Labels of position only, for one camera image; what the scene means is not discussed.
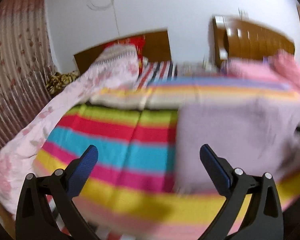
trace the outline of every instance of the wooden headboard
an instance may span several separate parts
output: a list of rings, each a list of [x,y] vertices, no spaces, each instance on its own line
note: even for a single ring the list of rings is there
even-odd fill
[[[126,37],[120,37],[112,41],[117,41],[123,38],[132,38],[140,35],[144,35],[145,37],[146,44],[143,47],[143,56],[147,57],[149,59],[149,62],[171,60],[170,44],[167,30],[157,30],[147,33],[138,33]],[[99,44],[93,48],[84,50],[74,55],[80,74],[83,74],[88,70],[90,65],[102,53],[104,45],[108,42],[111,41]]]
[[[214,16],[215,62],[218,67],[230,57],[262,60],[278,49],[294,54],[295,47],[283,34],[231,16]]]

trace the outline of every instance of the floral curtain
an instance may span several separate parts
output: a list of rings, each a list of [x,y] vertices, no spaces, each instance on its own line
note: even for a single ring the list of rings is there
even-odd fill
[[[0,149],[50,101],[55,73],[44,0],[0,4]]]

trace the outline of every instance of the bolt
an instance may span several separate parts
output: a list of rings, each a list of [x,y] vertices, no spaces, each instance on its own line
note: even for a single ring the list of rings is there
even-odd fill
[[[28,180],[31,180],[33,178],[33,174],[32,173],[29,173],[27,176],[26,176],[26,179]]]
[[[272,178],[272,175],[269,172],[266,172],[265,176],[266,176],[267,179],[271,179]]]
[[[57,176],[61,176],[63,174],[63,169],[57,169],[55,172],[54,172],[55,175]]]
[[[243,174],[243,170],[240,169],[240,168],[236,168],[236,169],[234,170],[234,173],[237,174],[237,175],[242,175],[242,174]]]

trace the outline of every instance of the cable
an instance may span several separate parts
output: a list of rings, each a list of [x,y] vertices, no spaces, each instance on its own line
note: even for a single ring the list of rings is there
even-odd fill
[[[118,35],[120,36],[120,31],[119,31],[119,26],[118,26],[118,19],[117,19],[117,14],[116,14],[116,11],[115,11],[115,7],[114,7],[114,0],[110,0],[110,3],[105,5],[105,6],[97,6],[97,5],[94,5],[91,0],[88,0],[88,2],[90,4],[87,4],[88,8],[90,10],[93,10],[93,11],[105,11],[107,9],[109,9],[111,6],[113,7],[113,12],[114,12],[114,18],[115,18],[115,25],[117,27],[117,31],[118,31]]]
[[[115,25],[117,26],[118,36],[120,36],[119,26],[118,26],[118,19],[117,19],[117,14],[116,14],[116,12],[115,12],[115,7],[114,7],[114,5],[113,5],[113,12],[114,12],[114,18],[115,18]]]
[[[87,4],[87,6],[89,7],[89,9],[93,10],[93,11],[104,11],[104,10],[107,10],[108,8],[110,8],[111,6],[113,6],[114,4],[114,0],[110,0],[110,3],[105,5],[105,6],[97,6],[97,5],[94,5],[91,0],[88,0],[88,2],[90,4]]]

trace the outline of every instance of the striped bedsheet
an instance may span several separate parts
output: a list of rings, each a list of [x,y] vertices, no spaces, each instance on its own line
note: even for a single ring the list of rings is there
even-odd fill
[[[74,199],[87,220],[141,239],[195,240],[225,199],[217,192],[173,193],[178,106],[191,100],[206,102],[207,98],[229,103],[258,97],[300,102],[299,95],[287,88],[256,85],[183,84],[138,91],[103,90],[62,117],[39,151],[34,169],[39,176],[50,175],[93,144],[99,150],[99,162]],[[286,208],[300,194],[300,171],[277,186]],[[248,203],[246,197],[233,230],[238,229]]]
[[[149,62],[133,86],[133,90],[146,88],[158,80],[173,80],[177,75],[177,66],[172,61]]]
[[[210,76],[204,78],[178,77],[176,79],[157,79],[149,84],[150,87],[170,86],[223,86],[223,87],[250,87],[272,90],[291,90],[291,86],[282,82],[269,82],[258,80],[238,79],[225,76]]]

